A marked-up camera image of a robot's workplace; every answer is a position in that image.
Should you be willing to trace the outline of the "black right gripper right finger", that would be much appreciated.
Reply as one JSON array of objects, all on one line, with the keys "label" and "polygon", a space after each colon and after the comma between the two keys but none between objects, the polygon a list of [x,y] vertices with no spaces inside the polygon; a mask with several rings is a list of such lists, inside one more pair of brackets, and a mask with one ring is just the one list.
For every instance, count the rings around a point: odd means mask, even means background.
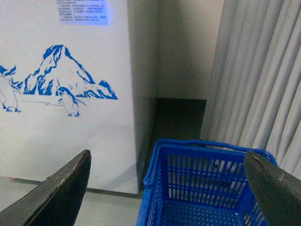
[{"label": "black right gripper right finger", "polygon": [[267,225],[299,226],[301,181],[253,151],[246,153],[244,167]]}]

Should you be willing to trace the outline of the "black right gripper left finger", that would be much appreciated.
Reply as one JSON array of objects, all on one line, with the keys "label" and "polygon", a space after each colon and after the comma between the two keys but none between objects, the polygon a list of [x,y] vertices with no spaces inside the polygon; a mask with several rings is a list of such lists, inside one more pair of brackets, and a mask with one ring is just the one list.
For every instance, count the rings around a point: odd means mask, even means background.
[{"label": "black right gripper left finger", "polygon": [[0,213],[2,226],[72,226],[75,224],[91,168],[84,150],[24,197]]}]

